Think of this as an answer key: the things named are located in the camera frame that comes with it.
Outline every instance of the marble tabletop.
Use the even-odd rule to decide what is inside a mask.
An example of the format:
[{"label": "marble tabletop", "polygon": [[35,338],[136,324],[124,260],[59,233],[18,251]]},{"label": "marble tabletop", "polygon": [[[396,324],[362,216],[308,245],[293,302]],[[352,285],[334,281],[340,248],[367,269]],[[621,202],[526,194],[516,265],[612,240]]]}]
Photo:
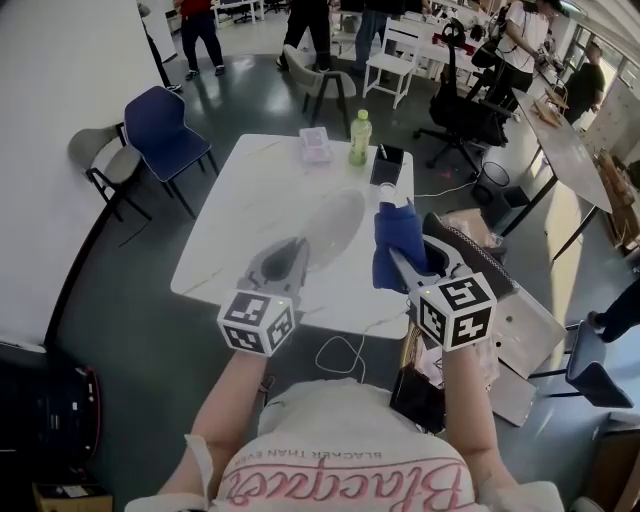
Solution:
[{"label": "marble tabletop", "polygon": [[551,126],[533,112],[533,96],[517,89],[513,89],[513,93],[558,180],[592,205],[611,213],[611,203],[598,170],[573,127],[564,117],[560,118],[560,128]]},{"label": "marble tabletop", "polygon": [[[332,141],[331,149],[331,163],[305,164],[298,137],[240,137],[198,216],[171,290],[219,305],[256,254],[310,233],[309,270],[299,294],[301,323],[404,337],[406,297],[372,284],[379,192],[369,179],[376,148],[369,148],[364,168],[348,163],[349,143]],[[413,198],[409,153],[396,190],[399,197]]]}]

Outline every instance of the person in red shirt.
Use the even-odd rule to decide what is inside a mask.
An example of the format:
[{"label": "person in red shirt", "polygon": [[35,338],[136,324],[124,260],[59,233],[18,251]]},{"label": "person in red shirt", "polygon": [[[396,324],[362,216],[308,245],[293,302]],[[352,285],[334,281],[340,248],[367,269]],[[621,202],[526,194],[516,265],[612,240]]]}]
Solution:
[{"label": "person in red shirt", "polygon": [[200,74],[196,58],[196,41],[202,38],[209,57],[216,67],[216,76],[225,71],[222,49],[216,36],[210,0],[173,0],[173,6],[182,15],[182,48],[189,62],[186,80],[193,80]]}]

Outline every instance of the white cable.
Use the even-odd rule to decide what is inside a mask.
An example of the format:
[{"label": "white cable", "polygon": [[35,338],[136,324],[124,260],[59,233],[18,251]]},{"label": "white cable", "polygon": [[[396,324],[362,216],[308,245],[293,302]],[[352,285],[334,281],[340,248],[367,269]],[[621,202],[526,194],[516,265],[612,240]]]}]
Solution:
[{"label": "white cable", "polygon": [[[345,338],[343,338],[342,336],[334,336],[333,338],[329,338],[324,345],[322,345],[322,347],[320,347],[320,350],[318,350],[318,353],[316,354],[316,367],[320,368],[321,370],[324,370],[325,372],[330,372],[330,373],[338,373],[340,375],[348,375],[350,374],[353,370],[356,369],[356,366],[358,365],[358,361],[360,361],[362,363],[362,376],[360,377],[360,380],[358,382],[360,382],[360,384],[362,384],[364,382],[364,376],[367,373],[367,365],[364,362],[364,359],[362,359],[362,357],[360,356],[360,353],[362,352],[362,348],[364,347],[364,341],[365,341],[365,335],[362,335],[362,343],[360,343],[360,348],[356,351],[356,349],[354,349],[351,346],[351,343],[349,343]],[[356,355],[356,359],[353,362],[353,365],[351,366],[351,368],[349,368],[348,370],[334,370],[332,368],[327,368],[326,366],[322,366],[319,362],[318,362],[318,358],[320,357],[320,354],[322,354],[322,351],[327,347],[327,345],[329,345],[329,343],[331,343],[333,340],[342,340],[347,344],[347,347],[349,347],[349,350],[351,350],[351,352],[353,352]]]},{"label": "white cable", "polygon": [[465,183],[461,187],[445,190],[444,192],[440,192],[439,194],[420,194],[420,195],[416,195],[416,196],[413,196],[413,197],[416,198],[416,199],[418,197],[440,197],[440,196],[443,196],[445,194],[448,194],[449,192],[455,192],[456,190],[462,190],[463,188],[470,187],[471,185],[475,185],[476,183],[477,183],[477,181],[472,181],[471,183]]}]

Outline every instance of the white t-shirt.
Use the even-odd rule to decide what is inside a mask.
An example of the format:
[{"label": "white t-shirt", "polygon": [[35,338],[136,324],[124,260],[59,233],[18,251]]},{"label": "white t-shirt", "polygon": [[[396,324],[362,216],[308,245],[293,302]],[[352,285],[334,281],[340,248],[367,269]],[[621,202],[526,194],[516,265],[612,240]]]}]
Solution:
[{"label": "white t-shirt", "polygon": [[[263,411],[259,437],[226,467],[215,499],[158,495],[125,512],[563,510],[549,482],[497,490],[488,481],[475,496],[462,457],[419,433],[389,398],[353,379],[296,384]],[[208,482],[215,469],[204,441],[187,441]]]},{"label": "white t-shirt", "polygon": [[[524,37],[531,48],[537,50],[542,46],[547,37],[547,30],[549,30],[549,20],[546,16],[535,12],[526,12],[522,2],[516,1],[509,7],[506,19],[513,21],[520,27],[520,35]],[[533,57],[520,48],[506,33],[498,44],[498,50],[502,53],[497,51],[496,55],[504,59],[507,64],[511,64],[524,73],[533,73],[535,64]]]}]

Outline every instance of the plastic bottle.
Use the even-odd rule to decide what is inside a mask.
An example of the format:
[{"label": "plastic bottle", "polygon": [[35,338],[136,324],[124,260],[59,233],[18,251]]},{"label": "plastic bottle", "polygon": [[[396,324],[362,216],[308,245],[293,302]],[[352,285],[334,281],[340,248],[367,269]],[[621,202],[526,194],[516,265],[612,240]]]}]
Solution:
[{"label": "plastic bottle", "polygon": [[361,167],[367,163],[371,132],[369,112],[358,110],[358,117],[351,123],[351,151],[349,152],[349,163],[351,165]]}]

